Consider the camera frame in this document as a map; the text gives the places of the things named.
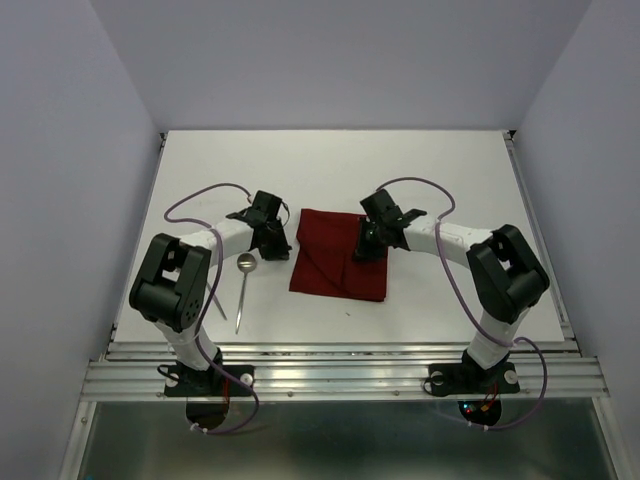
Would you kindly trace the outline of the dark red cloth napkin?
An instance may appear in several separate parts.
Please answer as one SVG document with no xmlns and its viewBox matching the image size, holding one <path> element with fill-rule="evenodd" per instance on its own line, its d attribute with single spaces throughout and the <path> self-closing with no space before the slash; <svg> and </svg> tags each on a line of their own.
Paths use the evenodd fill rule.
<svg viewBox="0 0 640 480">
<path fill-rule="evenodd" d="M 369 302 L 387 294 L 386 258 L 357 262 L 353 258 L 361 217 L 313 209 L 300 211 L 296 239 L 299 251 L 291 275 L 291 292 Z"/>
</svg>

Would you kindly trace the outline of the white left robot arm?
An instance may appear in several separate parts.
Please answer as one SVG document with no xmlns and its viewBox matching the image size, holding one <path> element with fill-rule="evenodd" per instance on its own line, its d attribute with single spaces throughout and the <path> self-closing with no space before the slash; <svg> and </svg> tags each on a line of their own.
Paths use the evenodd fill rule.
<svg viewBox="0 0 640 480">
<path fill-rule="evenodd" d="M 222 382 L 220 349 L 204 331 L 203 321 L 222 276 L 226 259 L 257 251 L 266 261 L 285 261 L 289 245 L 279 217 L 283 200 L 257 191 L 249 206 L 215 224 L 165 213 L 169 223 L 201 229 L 181 237 L 155 235 L 129 293 L 129 305 L 165 337 L 177 362 L 190 368 L 188 382 L 199 393 L 215 392 Z"/>
</svg>

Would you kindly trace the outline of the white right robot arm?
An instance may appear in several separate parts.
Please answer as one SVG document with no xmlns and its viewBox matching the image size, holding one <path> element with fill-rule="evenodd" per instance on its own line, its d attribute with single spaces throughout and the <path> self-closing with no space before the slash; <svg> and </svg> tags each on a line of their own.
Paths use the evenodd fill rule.
<svg viewBox="0 0 640 480">
<path fill-rule="evenodd" d="M 550 287 L 550 280 L 521 231 L 510 224 L 494 230 L 447 223 L 454 199 L 442 213 L 407 212 L 381 188 L 361 201 L 365 215 L 353 258 L 369 262 L 390 248 L 435 255 L 476 334 L 460 366 L 463 384 L 482 390 L 496 378 L 496 366 L 506 360 L 517 330 L 529 310 Z M 471 274 L 482 314 L 475 318 L 451 272 L 453 262 Z"/>
</svg>

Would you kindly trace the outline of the silver metal spoon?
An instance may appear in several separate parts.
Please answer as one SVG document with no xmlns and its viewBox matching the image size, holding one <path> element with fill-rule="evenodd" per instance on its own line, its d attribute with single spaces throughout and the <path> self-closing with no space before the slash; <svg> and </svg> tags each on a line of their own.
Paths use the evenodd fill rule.
<svg viewBox="0 0 640 480">
<path fill-rule="evenodd" d="M 239 272 L 242 274 L 242 284 L 240 288 L 238 309 L 235 321 L 235 333 L 238 334 L 241 327 L 248 276 L 257 268 L 257 259 L 252 253 L 245 252 L 238 256 L 236 266 Z"/>
</svg>

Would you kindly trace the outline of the aluminium right side rail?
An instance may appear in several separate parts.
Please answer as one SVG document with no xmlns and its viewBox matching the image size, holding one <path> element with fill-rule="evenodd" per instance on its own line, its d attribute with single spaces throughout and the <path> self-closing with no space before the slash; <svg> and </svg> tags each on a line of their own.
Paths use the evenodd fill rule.
<svg viewBox="0 0 640 480">
<path fill-rule="evenodd" d="M 535 243 L 539 251 L 541 264 L 545 268 L 551 281 L 551 286 L 550 286 L 551 297 L 553 299 L 556 313 L 558 314 L 560 327 L 563 332 L 563 337 L 564 337 L 564 340 L 570 344 L 567 352 L 582 354 L 581 348 L 576 338 L 576 334 L 570 323 L 569 315 L 557 283 L 557 278 L 555 275 L 555 271 L 554 271 L 551 259 L 549 257 L 544 235 L 541 231 L 538 218 L 531 200 L 531 196 L 529 194 L 529 191 L 522 173 L 520 162 L 517 157 L 515 141 L 514 141 L 514 136 L 516 131 L 502 130 L 501 133 L 503 136 L 507 154 L 509 156 L 509 160 L 511 162 L 516 183 L 518 185 L 518 189 L 523 200 L 524 208 L 525 208 L 529 223 L 531 225 Z"/>
</svg>

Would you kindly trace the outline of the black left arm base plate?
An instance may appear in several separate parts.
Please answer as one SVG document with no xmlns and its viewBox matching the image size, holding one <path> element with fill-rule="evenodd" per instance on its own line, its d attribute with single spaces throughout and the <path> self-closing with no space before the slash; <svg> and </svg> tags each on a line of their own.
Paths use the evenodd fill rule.
<svg viewBox="0 0 640 480">
<path fill-rule="evenodd" d="M 193 370 L 181 363 L 160 364 L 156 371 L 164 378 L 164 395 L 188 397 L 250 397 L 246 384 L 238 385 L 213 368 Z"/>
</svg>

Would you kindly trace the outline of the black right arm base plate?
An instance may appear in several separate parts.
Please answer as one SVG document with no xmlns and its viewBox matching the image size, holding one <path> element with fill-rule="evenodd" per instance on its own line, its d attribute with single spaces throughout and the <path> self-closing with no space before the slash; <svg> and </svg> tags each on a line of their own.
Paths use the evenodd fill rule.
<svg viewBox="0 0 640 480">
<path fill-rule="evenodd" d="M 515 366 L 511 362 L 483 370 L 471 363 L 436 363 L 428 367 L 423 390 L 435 397 L 481 395 L 497 388 L 498 394 L 520 392 Z"/>
</svg>

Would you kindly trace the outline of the aluminium front frame rail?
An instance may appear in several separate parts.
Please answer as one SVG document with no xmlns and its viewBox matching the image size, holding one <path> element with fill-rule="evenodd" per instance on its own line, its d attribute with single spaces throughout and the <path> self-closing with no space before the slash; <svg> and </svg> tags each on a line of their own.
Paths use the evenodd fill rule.
<svg viewBox="0 0 640 480">
<path fill-rule="evenodd" d="M 510 356 L 521 386 L 518 399 L 533 399 L 542 387 L 549 398 L 608 396 L 598 360 L 583 356 L 575 341 L 541 348 L 541 356 L 526 346 Z M 263 402 L 424 400 L 429 366 L 462 356 L 459 344 L 432 343 L 224 344 L 221 350 L 228 365 L 254 366 L 254 388 Z M 164 380 L 156 368 L 174 358 L 158 342 L 115 342 L 89 364 L 81 398 L 163 401 Z"/>
</svg>

